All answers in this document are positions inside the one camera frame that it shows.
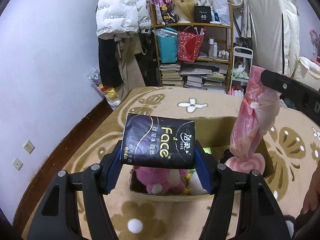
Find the person's right hand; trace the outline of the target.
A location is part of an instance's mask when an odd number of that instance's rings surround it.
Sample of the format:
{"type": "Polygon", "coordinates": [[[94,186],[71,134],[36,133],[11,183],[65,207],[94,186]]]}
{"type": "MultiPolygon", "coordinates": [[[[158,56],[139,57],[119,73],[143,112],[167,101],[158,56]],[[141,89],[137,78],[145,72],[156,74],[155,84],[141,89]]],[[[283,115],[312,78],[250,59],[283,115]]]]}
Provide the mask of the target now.
{"type": "Polygon", "coordinates": [[[318,165],[312,175],[309,189],[305,195],[301,214],[306,214],[309,210],[315,211],[319,205],[320,194],[320,166],[318,165]]]}

